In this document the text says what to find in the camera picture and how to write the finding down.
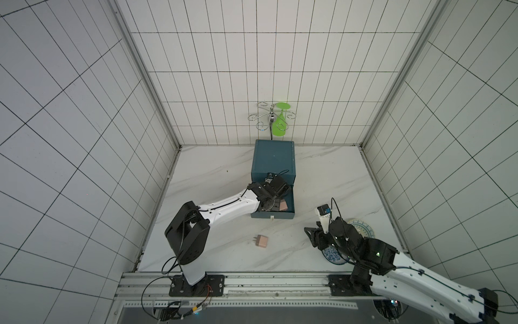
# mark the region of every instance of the black mounting plate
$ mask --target black mounting plate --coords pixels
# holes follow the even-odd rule
[[[194,286],[189,285],[183,275],[173,276],[171,281],[169,290],[171,297],[204,297],[207,295],[207,286],[212,288],[213,297],[220,297],[225,287],[224,275],[206,275]]]
[[[331,296],[351,297],[351,296],[376,296],[373,293],[357,293],[351,284],[351,275],[328,275]]]

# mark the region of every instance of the black cable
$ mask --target black cable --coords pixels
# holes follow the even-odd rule
[[[218,208],[221,208],[221,207],[225,207],[225,206],[228,206],[228,205],[230,205],[230,204],[235,203],[236,201],[239,201],[239,200],[241,199],[241,197],[243,197],[244,193],[245,193],[247,190],[243,191],[243,193],[241,194],[241,196],[239,196],[239,198],[238,198],[238,199],[236,199],[236,200],[234,200],[234,201],[232,201],[232,202],[229,202],[229,203],[227,203],[227,204],[224,204],[224,205],[218,206],[218,207],[216,207],[216,208],[213,208],[213,209],[211,209],[211,210],[215,210],[215,209],[218,209]],[[201,210],[201,209],[200,209],[200,210],[198,210],[198,211],[199,211],[199,212],[208,212],[209,210]]]
[[[333,218],[333,201],[335,202],[336,210],[338,211],[338,215],[340,215],[340,219],[341,219],[341,221],[342,221],[342,223],[341,223],[341,224],[342,224],[343,232],[344,232],[344,234],[345,234],[345,232],[346,232],[346,228],[343,226],[343,222],[344,222],[344,220],[343,220],[343,218],[342,218],[342,214],[341,214],[341,212],[340,212],[340,209],[338,208],[338,203],[336,202],[336,200],[335,200],[333,197],[331,197],[331,215],[330,215],[329,224],[331,224],[331,219]],[[336,252],[338,252],[338,255],[339,255],[342,259],[344,259],[348,264],[356,265],[356,262],[352,262],[352,261],[351,261],[351,257],[344,258],[338,249],[336,249]]]
[[[331,197],[331,210],[333,210],[333,201],[336,204],[336,210],[338,211],[338,215],[340,215],[340,218],[342,218],[342,214],[340,212],[340,209],[338,208],[338,204],[336,203],[336,200],[333,197]]]
[[[203,299],[201,302],[199,302],[198,304],[196,304],[196,308],[199,308],[201,305],[203,305],[203,303],[205,303],[205,301],[209,298],[209,294],[212,292],[212,287],[210,287],[209,285],[206,286],[207,287],[207,296],[205,296],[205,299]],[[177,308],[177,310],[175,312],[173,312],[172,316],[170,316],[169,318],[167,318],[166,320],[170,320],[170,319],[183,319],[184,317],[186,316],[189,316],[189,315],[193,315],[194,314],[194,308],[188,310],[186,313],[184,314],[180,314],[179,313],[179,310],[180,310],[180,307],[182,306],[182,302],[179,301],[180,304]]]
[[[430,276],[429,274],[424,273],[424,272],[422,272],[422,271],[420,271],[420,270],[418,270],[418,269],[414,269],[414,268],[411,268],[411,267],[408,267],[408,266],[398,266],[398,267],[396,267],[396,269],[410,269],[410,270],[414,270],[414,271],[418,272],[419,274],[424,274],[425,276],[427,276],[427,277],[429,277],[429,278],[431,278],[431,279],[433,279],[433,280],[437,281],[437,282],[438,282],[438,283],[440,283],[441,285],[443,285],[443,286],[446,286],[446,287],[450,288],[451,290],[453,290],[453,291],[455,291],[455,292],[457,292],[457,293],[461,294],[462,296],[464,296],[464,297],[467,297],[467,298],[471,299],[471,297],[470,297],[470,296],[468,296],[468,295],[466,295],[466,294],[464,294],[464,293],[462,293],[462,292],[458,291],[457,289],[455,289],[455,288],[453,288],[453,287],[448,286],[447,284],[443,283],[443,282],[442,282],[442,281],[440,281],[439,279],[435,279],[434,277]],[[499,289],[498,289],[498,290],[493,290],[493,291],[501,291],[501,292],[503,292],[503,293],[506,293],[506,294],[507,294],[507,295],[508,295],[512,300],[514,300],[514,301],[516,302],[516,298],[514,298],[514,296],[513,296],[513,295],[511,295],[510,293],[508,293],[508,292],[506,292],[506,291],[499,290]],[[504,314],[518,314],[518,312],[504,312],[504,311],[499,311],[499,310],[497,310],[497,309],[495,309],[495,308],[492,308],[492,307],[490,307],[490,306],[488,306],[488,305],[485,305],[485,304],[484,304],[484,303],[482,303],[482,302],[479,302],[479,301],[478,301],[478,300],[476,300],[476,299],[473,299],[473,300],[474,300],[475,302],[477,302],[477,303],[479,303],[479,304],[483,305],[484,307],[487,307],[487,308],[492,309],[492,310],[494,310],[494,311],[497,311],[497,312],[499,312],[499,313],[504,313]]]
[[[169,278],[168,276],[164,276],[164,277],[158,277],[156,279],[153,279],[150,283],[148,283],[148,285],[144,288],[144,290],[142,291],[142,295],[140,296],[140,306],[142,306],[142,310],[144,312],[146,312],[146,314],[148,314],[149,316],[153,317],[154,319],[156,319],[157,321],[160,321],[157,317],[154,317],[153,315],[151,315],[150,313],[148,313],[148,311],[144,308],[144,292],[146,291],[146,289],[149,287],[150,284],[152,284],[153,282],[157,281],[158,279],[162,279],[162,278]]]
[[[169,315],[169,317],[173,318],[175,315],[177,315],[178,311],[180,310],[180,307],[182,305],[182,302],[179,300],[175,300],[173,302],[168,303],[167,306],[165,307],[164,311],[162,312],[162,314],[164,314],[164,313],[166,314],[167,310],[170,309],[170,307],[173,305],[178,306],[178,307],[172,310],[172,313]]]
[[[402,312],[401,312],[401,314],[399,314],[399,316],[398,316],[396,319],[398,319],[399,317],[403,316],[403,314],[407,311],[407,309],[408,309],[408,305],[407,305],[407,307],[405,308],[405,310],[404,310],[404,311],[402,311]]]
[[[175,264],[176,264],[176,260],[175,260],[175,261],[172,263],[172,267],[169,269],[169,271],[164,272],[164,267],[165,267],[165,265],[166,265],[169,261],[171,261],[172,259],[176,259],[176,257],[170,257],[167,261],[165,261],[164,265],[162,265],[162,270],[160,270],[160,272],[161,272],[163,275],[167,275],[167,274],[169,274],[169,272],[171,272],[171,270],[173,270],[173,269],[176,267],[176,265],[175,265]]]

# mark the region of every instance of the white marble surface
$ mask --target white marble surface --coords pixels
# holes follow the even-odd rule
[[[181,205],[210,203],[233,195],[251,181],[253,147],[184,147],[164,203],[146,245],[141,272],[160,271],[173,256],[164,231]],[[398,249],[394,233],[357,147],[295,147],[295,218],[254,219],[240,216],[210,229],[203,254],[195,261],[207,272],[349,271],[334,265],[311,246],[304,227],[315,227],[314,208],[337,201],[344,219],[357,218],[372,226],[379,238]],[[254,237],[268,236],[266,248]]]

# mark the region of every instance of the teal box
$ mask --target teal box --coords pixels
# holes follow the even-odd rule
[[[293,219],[295,204],[293,185],[295,183],[295,144],[291,141],[256,139],[252,161],[252,182],[262,182],[269,174],[282,173],[282,178],[292,187],[284,197],[288,209],[284,212],[254,212],[252,218]]]

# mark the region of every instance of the box lid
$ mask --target box lid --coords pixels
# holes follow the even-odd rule
[[[284,180],[293,185],[295,181],[295,144],[293,141],[256,139],[252,180],[262,181],[268,173],[281,172]],[[262,180],[254,179],[255,176],[262,177]]]

